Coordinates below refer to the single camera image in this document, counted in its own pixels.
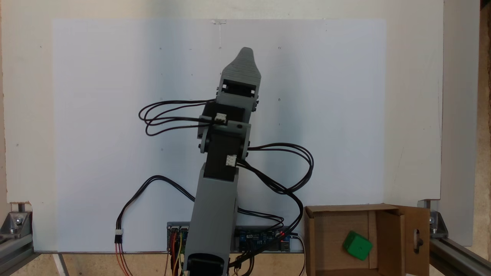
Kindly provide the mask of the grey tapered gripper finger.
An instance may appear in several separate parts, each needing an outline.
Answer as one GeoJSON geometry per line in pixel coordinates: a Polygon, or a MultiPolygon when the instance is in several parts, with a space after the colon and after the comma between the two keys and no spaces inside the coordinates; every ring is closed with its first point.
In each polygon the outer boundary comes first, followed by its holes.
{"type": "Polygon", "coordinates": [[[223,69],[222,78],[244,84],[260,84],[261,73],[255,63],[253,50],[248,47],[240,49],[235,59],[223,69]]]}

